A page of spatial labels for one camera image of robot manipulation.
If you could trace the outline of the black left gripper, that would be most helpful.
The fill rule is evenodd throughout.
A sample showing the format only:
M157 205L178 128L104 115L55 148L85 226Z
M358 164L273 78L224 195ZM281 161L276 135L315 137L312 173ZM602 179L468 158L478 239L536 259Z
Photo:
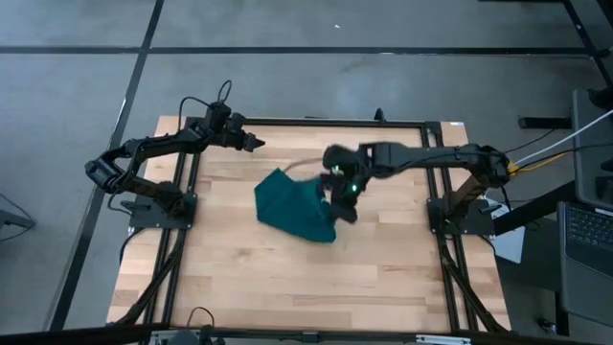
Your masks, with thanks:
M242 129L244 120L245 117L238 113L232 113L226 119L219 134L219 144L222 147L253 152L265 144L254 133L248 133Z

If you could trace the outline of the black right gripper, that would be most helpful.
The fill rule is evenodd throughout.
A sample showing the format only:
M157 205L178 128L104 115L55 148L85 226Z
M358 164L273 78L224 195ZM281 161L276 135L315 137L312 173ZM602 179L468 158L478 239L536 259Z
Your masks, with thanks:
M328 146L323 154L323 167L329 171L332 198L329 219L342 218L348 223L357 221L356 202L370 180L370 156L364 145L350 149L338 144Z

